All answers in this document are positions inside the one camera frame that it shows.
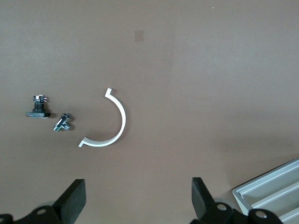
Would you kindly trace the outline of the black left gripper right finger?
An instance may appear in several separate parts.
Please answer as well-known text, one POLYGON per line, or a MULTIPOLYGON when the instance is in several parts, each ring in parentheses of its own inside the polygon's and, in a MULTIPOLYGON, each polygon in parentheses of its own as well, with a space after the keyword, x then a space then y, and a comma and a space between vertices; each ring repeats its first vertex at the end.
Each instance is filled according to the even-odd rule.
POLYGON ((192 178, 192 204, 197 218, 192 224, 281 224, 273 212, 252 209, 244 215, 224 202, 216 202, 200 177, 192 178))

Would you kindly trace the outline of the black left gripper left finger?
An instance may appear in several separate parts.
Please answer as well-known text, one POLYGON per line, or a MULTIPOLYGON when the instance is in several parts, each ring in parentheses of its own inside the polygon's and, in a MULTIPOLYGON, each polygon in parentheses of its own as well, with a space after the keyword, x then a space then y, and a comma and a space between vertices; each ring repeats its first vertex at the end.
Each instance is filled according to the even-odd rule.
POLYGON ((76 179, 52 204, 34 209, 21 219, 14 220, 10 214, 1 214, 2 224, 73 224, 86 204, 84 179, 76 179))

